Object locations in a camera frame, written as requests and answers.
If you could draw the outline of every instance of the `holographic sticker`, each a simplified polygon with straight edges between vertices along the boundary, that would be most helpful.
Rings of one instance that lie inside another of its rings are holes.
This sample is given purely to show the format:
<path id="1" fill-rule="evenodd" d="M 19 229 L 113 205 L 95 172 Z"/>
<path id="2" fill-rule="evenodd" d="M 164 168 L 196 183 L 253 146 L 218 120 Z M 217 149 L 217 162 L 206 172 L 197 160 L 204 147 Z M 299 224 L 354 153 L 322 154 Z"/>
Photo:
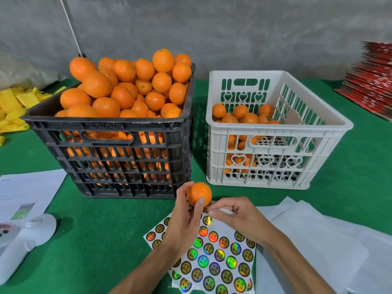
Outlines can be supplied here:
<path id="1" fill-rule="evenodd" d="M 249 239 L 246 239 L 246 244 L 250 248 L 254 248 L 256 246 L 256 244 L 253 241 L 249 240 Z"/>
<path id="2" fill-rule="evenodd" d="M 234 288 L 236 288 L 237 292 L 243 293 L 246 290 L 246 283 L 245 281 L 238 277 L 234 280 Z"/>
<path id="3" fill-rule="evenodd" d="M 188 281 L 186 278 L 183 278 L 179 283 L 179 288 L 182 292 L 186 293 L 192 288 L 192 283 Z"/>
<path id="4" fill-rule="evenodd" d="M 225 252 L 220 249 L 216 250 L 214 256 L 218 262 L 222 262 L 225 259 Z"/>
<path id="5" fill-rule="evenodd" d="M 239 255 L 241 253 L 241 246 L 237 242 L 233 242 L 230 250 L 234 255 Z"/>
<path id="6" fill-rule="evenodd" d="M 245 259 L 245 261 L 252 262 L 252 260 L 253 260 L 253 253 L 252 253 L 251 250 L 246 248 L 243 251 L 243 253 L 242 253 L 242 257 Z"/>
<path id="7" fill-rule="evenodd" d="M 207 227 L 201 226 L 201 227 L 200 227 L 200 230 L 199 230 L 199 235 L 200 235 L 201 237 L 205 237 L 205 236 L 207 236 L 207 234 L 208 234 L 208 229 L 207 229 Z"/>
<path id="8" fill-rule="evenodd" d="M 201 239 L 200 237 L 196 238 L 193 245 L 195 246 L 195 248 L 201 248 L 203 246 L 203 239 Z"/>
<path id="9" fill-rule="evenodd" d="M 205 217 L 203 218 L 203 223 L 204 223 L 205 225 L 207 225 L 207 226 L 211 225 L 212 222 L 213 222 L 213 219 L 211 219 L 210 216 L 205 216 Z"/>
<path id="10" fill-rule="evenodd" d="M 155 239 L 155 232 L 148 232 L 147 233 L 147 235 L 146 235 L 146 239 L 149 241 L 149 242 L 152 242 L 154 239 Z"/>
<path id="11" fill-rule="evenodd" d="M 164 220 L 164 224 L 165 224 L 166 226 L 169 226 L 169 221 L 170 221 L 170 217 L 167 217 L 167 218 Z"/>
<path id="12" fill-rule="evenodd" d="M 178 267 L 181 264 L 181 258 L 178 259 L 178 261 L 173 265 L 173 267 Z"/>
<path id="13" fill-rule="evenodd" d="M 222 281 L 225 284 L 229 284 L 233 281 L 233 275 L 230 272 L 230 270 L 225 269 L 224 271 L 222 271 L 222 275 L 221 275 Z"/>
<path id="14" fill-rule="evenodd" d="M 228 241 L 228 238 L 225 236 L 223 236 L 223 237 L 221 237 L 221 239 L 219 239 L 219 245 L 221 246 L 221 248 L 228 248 L 229 243 L 230 242 Z"/>
<path id="15" fill-rule="evenodd" d="M 226 265 L 230 269 L 235 269 L 237 267 L 237 259 L 233 256 L 229 256 L 226 259 Z"/>
<path id="16" fill-rule="evenodd" d="M 181 272 L 183 274 L 188 274 L 191 269 L 192 269 L 192 265 L 190 264 L 189 261 L 184 261 L 184 263 L 181 264 Z"/>
<path id="17" fill-rule="evenodd" d="M 238 266 L 238 271 L 239 274 L 243 277 L 247 277 L 251 273 L 251 269 L 249 268 L 249 265 L 247 263 L 241 263 Z"/>
<path id="18" fill-rule="evenodd" d="M 173 277 L 174 280 L 179 280 L 181 278 L 181 275 L 178 272 L 173 271 L 172 272 L 172 277 Z"/>
<path id="19" fill-rule="evenodd" d="M 194 269 L 192 272 L 193 281 L 199 283 L 202 280 L 202 278 L 203 278 L 202 270 L 199 268 Z"/>
<path id="20" fill-rule="evenodd" d="M 157 239 L 156 241 L 153 242 L 153 248 L 156 248 L 157 246 L 159 246 L 161 244 L 161 240 Z"/>
<path id="21" fill-rule="evenodd" d="M 235 239 L 236 239 L 238 242 L 243 242 L 244 239 L 245 239 L 245 237 L 244 237 L 241 233 L 239 233 L 238 231 L 236 231 L 236 232 L 234 233 L 234 237 L 235 237 Z"/>
<path id="22" fill-rule="evenodd" d="M 193 260 L 195 260 L 197 258 L 197 251 L 194 249 L 194 248 L 191 248 L 189 251 L 188 251 L 188 259 L 190 260 L 190 261 L 193 261 Z"/>
<path id="23" fill-rule="evenodd" d="M 203 281 L 204 289 L 207 291 L 212 291 L 215 287 L 215 280 L 212 276 L 206 276 Z"/>
<path id="24" fill-rule="evenodd" d="M 248 285 L 246 287 L 246 291 L 250 291 L 250 290 L 252 290 L 252 288 L 253 288 L 253 283 L 252 283 L 252 280 L 249 279 L 249 283 L 248 283 Z"/>
<path id="25" fill-rule="evenodd" d="M 204 252 L 207 255 L 211 255 L 214 252 L 214 246 L 210 243 L 206 243 L 204 246 Z"/>
<path id="26" fill-rule="evenodd" d="M 162 233 L 164 231 L 165 227 L 162 224 L 159 224 L 158 226 L 155 227 L 155 232 L 156 233 Z"/>
<path id="27" fill-rule="evenodd" d="M 215 231 L 210 232 L 210 234 L 208 235 L 208 239 L 210 240 L 210 242 L 217 242 L 218 233 L 216 233 Z"/>
<path id="28" fill-rule="evenodd" d="M 212 262 L 210 264 L 210 272 L 213 276 L 217 276 L 220 272 L 220 266 L 217 262 Z"/>
<path id="29" fill-rule="evenodd" d="M 201 268 L 206 268 L 208 266 L 207 256 L 201 255 L 197 262 Z"/>
<path id="30" fill-rule="evenodd" d="M 216 294 L 227 294 L 228 292 L 227 292 L 226 286 L 221 284 L 216 287 L 215 293 Z"/>

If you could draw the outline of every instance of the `white game controller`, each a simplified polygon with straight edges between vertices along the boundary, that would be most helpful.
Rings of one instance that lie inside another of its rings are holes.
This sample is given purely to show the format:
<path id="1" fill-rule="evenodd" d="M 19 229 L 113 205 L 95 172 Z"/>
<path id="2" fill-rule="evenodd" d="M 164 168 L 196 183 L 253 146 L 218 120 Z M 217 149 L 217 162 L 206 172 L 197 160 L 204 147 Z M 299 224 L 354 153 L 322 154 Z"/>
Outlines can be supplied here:
<path id="1" fill-rule="evenodd" d="M 9 280 L 28 252 L 53 236 L 56 225 L 50 214 L 31 219 L 20 230 L 11 224 L 0 224 L 0 285 Z"/>

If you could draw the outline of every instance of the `white plastic crate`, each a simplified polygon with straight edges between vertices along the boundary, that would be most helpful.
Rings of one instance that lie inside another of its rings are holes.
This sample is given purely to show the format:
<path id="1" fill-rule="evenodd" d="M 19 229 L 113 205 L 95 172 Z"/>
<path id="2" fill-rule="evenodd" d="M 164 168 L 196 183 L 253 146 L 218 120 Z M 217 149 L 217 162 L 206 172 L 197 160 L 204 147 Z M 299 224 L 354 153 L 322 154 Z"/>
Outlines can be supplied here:
<path id="1" fill-rule="evenodd" d="M 253 113 L 270 104 L 275 107 L 272 118 L 283 124 L 216 123 L 212 119 L 216 103 L 223 103 L 228 112 L 244 104 Z M 210 72 L 205 119 L 209 125 L 207 181 L 261 188 L 309 188 L 344 133 L 353 127 L 350 120 L 285 71 Z M 237 137 L 235 150 L 227 148 L 230 135 Z M 242 151 L 237 149 L 239 135 L 247 135 Z M 254 136 L 264 138 L 254 145 L 250 143 Z M 247 157 L 252 161 L 248 167 L 243 166 Z M 226 158 L 232 161 L 231 166 Z"/>

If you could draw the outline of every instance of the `black plastic crate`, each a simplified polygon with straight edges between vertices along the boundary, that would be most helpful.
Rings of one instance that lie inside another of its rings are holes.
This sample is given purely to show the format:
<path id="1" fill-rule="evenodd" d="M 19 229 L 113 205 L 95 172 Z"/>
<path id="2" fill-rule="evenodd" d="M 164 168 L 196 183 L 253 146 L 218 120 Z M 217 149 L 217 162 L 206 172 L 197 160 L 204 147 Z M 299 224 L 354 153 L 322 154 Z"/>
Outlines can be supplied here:
<path id="1" fill-rule="evenodd" d="M 60 92 L 29 109 L 22 119 L 83 195 L 174 199 L 176 190 L 190 181 L 192 170 L 194 71 L 192 64 L 187 98 L 178 118 L 54 117 L 62 110 Z M 87 136 L 91 132 L 124 132 L 133 138 L 92 139 Z M 139 132 L 144 132 L 145 143 Z"/>

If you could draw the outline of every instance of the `green tablecloth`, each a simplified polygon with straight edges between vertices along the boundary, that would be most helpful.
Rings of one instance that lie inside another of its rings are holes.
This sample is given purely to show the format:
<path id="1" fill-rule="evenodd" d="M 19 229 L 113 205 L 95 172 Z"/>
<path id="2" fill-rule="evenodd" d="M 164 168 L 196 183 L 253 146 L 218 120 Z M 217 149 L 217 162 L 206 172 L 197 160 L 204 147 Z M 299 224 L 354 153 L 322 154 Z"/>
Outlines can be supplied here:
<path id="1" fill-rule="evenodd" d="M 211 186 L 214 199 L 247 194 L 256 206 L 276 205 L 284 197 L 305 200 L 324 215 L 392 234 L 391 125 L 336 94 L 336 82 L 302 82 L 348 117 L 347 132 L 311 182 L 308 190 Z M 192 179 L 205 181 L 205 108 L 208 81 L 198 81 L 194 97 L 195 157 Z M 10 133 L 0 147 L 0 175 L 58 169 L 59 164 L 33 131 Z M 26 257 L 2 294 L 107 293 L 150 252 L 143 235 L 169 214 L 172 200 L 88 199 L 66 178 L 47 209 L 58 229 L 46 244 Z M 171 289 L 168 275 L 156 293 Z"/>

